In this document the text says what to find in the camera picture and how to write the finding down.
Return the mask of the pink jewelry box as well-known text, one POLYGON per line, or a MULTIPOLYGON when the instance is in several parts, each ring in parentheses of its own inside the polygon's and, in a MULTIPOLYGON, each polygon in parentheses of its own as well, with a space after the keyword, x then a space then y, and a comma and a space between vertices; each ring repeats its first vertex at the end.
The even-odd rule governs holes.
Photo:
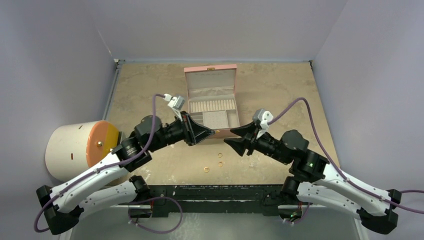
POLYGON ((236 102, 236 64, 185 67, 188 112, 197 123, 215 131, 214 138, 233 137, 240 126, 236 102))

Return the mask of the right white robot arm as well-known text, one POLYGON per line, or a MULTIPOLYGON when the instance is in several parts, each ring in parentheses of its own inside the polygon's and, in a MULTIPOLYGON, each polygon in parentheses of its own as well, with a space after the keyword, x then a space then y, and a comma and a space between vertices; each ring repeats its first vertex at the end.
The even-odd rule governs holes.
POLYGON ((238 155, 257 151, 290 165, 292 175, 285 179, 280 191, 284 202, 332 208, 360 220, 362 226, 378 234, 387 235, 397 227, 399 216, 394 209, 402 198, 398 190, 383 190, 362 181, 351 184, 355 177, 339 173, 326 157, 310 150, 309 141, 297 130, 286 131, 280 139, 268 132, 259 136, 253 122, 230 131, 236 136, 223 141, 238 155))

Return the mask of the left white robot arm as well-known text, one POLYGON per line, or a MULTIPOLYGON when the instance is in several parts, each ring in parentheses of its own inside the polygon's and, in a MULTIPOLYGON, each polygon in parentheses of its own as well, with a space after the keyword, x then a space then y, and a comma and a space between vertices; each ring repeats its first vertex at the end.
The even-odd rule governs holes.
POLYGON ((36 190, 41 209, 35 217, 34 230, 59 235, 103 208, 160 200, 162 196, 152 195, 141 176, 134 175, 115 187, 107 188, 106 184, 148 163, 152 152, 179 141, 195 146, 215 133, 195 122, 186 111, 181 111, 172 123, 162 124, 154 114, 144 117, 128 138, 94 166, 65 183, 55 187, 43 185, 36 190))

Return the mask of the white cylinder orange lid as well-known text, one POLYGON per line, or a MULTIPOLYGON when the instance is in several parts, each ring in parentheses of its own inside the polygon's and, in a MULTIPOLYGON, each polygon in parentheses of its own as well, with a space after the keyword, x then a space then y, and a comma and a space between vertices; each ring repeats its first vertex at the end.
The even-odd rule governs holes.
POLYGON ((106 120, 60 126, 47 143, 46 168, 55 179, 67 182, 99 163, 119 144, 121 136, 106 120))

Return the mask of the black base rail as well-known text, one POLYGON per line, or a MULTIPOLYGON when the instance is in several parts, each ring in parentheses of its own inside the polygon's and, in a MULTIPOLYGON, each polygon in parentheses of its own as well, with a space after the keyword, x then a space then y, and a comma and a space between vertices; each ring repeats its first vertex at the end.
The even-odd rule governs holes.
POLYGON ((154 218, 170 213, 261 214, 298 219, 308 206, 288 195, 281 184, 255 185, 150 185, 131 201, 145 206, 154 218))

